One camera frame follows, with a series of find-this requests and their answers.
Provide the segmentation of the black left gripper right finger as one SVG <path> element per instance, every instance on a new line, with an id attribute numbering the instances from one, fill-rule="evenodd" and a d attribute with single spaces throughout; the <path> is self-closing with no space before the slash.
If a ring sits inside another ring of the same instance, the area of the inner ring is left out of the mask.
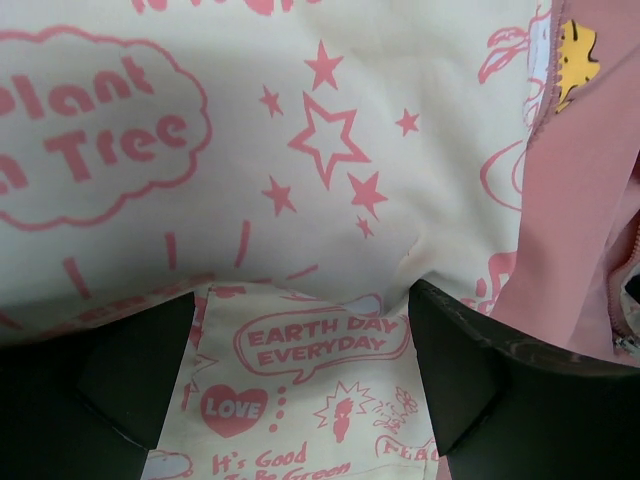
<path id="1" fill-rule="evenodd" d="M 426 281 L 409 320 L 438 453 L 455 479 L 635 479 L 639 371 L 550 345 Z"/>

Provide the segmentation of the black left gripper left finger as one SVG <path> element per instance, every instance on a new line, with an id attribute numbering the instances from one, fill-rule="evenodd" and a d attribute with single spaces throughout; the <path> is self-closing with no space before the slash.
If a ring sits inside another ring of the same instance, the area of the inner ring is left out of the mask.
<path id="1" fill-rule="evenodd" d="M 4 479 L 138 479 L 157 447 L 193 295 L 1 352 Z"/>

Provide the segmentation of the pink cream printed hooded jacket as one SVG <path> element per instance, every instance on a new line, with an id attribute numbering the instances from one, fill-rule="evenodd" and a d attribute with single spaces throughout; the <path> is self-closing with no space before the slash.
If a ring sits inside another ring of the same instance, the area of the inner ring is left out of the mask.
<path id="1" fill-rule="evenodd" d="M 635 1 L 5 1 L 1 352 L 191 294 L 138 479 L 448 479 L 426 281 L 639 368 Z"/>

